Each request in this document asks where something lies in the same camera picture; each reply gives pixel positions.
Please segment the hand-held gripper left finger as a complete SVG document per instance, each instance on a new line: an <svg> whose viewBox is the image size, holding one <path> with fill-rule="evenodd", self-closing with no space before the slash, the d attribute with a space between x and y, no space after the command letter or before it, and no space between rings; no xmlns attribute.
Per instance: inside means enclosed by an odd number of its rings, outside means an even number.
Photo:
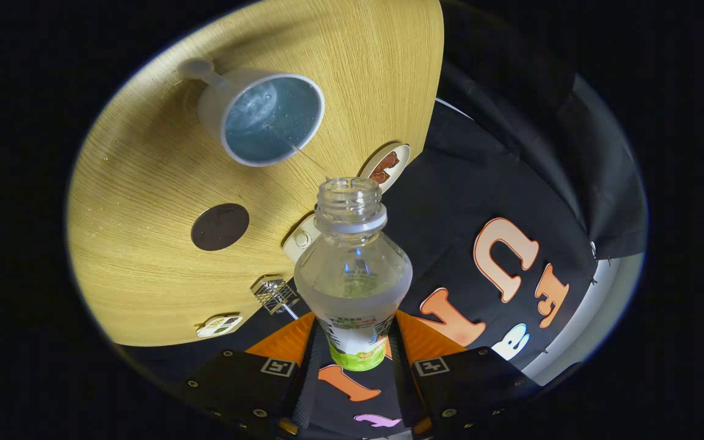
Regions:
<svg viewBox="0 0 704 440"><path fill-rule="evenodd" d="M257 439L296 439L309 428L317 371L311 312L246 351L230 348L201 365L176 390L190 406Z"/></svg>

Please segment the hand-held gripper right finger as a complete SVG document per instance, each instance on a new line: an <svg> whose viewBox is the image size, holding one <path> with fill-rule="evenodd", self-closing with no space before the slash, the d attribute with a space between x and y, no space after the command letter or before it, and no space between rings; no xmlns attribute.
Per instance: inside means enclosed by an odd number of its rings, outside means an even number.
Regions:
<svg viewBox="0 0 704 440"><path fill-rule="evenodd" d="M491 428L542 387L490 347L467 350L418 318L389 329L401 418L413 439L461 439Z"/></svg>

